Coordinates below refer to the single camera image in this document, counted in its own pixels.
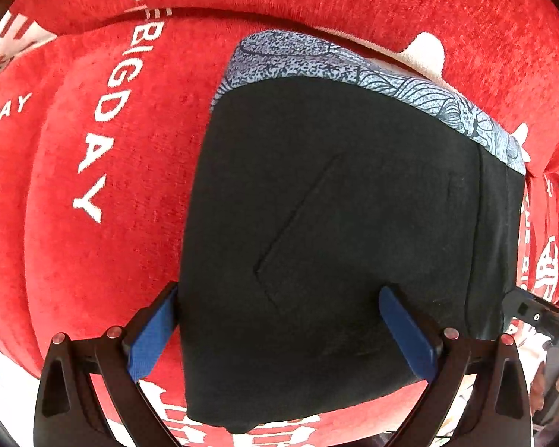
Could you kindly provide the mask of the red wedding blanket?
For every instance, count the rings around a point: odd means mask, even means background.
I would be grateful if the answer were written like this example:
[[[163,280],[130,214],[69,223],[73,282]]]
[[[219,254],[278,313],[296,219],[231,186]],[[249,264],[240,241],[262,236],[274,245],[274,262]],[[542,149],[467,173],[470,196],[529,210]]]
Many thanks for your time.
[[[38,381],[33,444],[53,336],[100,337],[126,326],[169,283],[180,288],[214,97],[251,34],[283,30],[333,42],[456,92],[493,118],[525,161],[513,289],[559,307],[552,0],[0,4],[0,352]],[[180,313],[179,289],[177,306]],[[426,389],[413,373],[413,383],[356,406],[232,433],[187,411],[180,324],[181,313],[154,369],[138,380],[176,446],[366,443],[393,436]]]

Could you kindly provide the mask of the black pants patterned waistband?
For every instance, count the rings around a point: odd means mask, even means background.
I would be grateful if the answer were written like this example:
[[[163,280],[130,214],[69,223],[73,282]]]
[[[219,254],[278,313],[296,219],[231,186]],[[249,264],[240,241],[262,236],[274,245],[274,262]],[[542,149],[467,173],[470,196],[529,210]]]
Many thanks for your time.
[[[183,236],[187,411],[232,433],[413,383],[379,313],[508,326],[525,161],[467,98],[292,31],[245,37],[214,97]]]

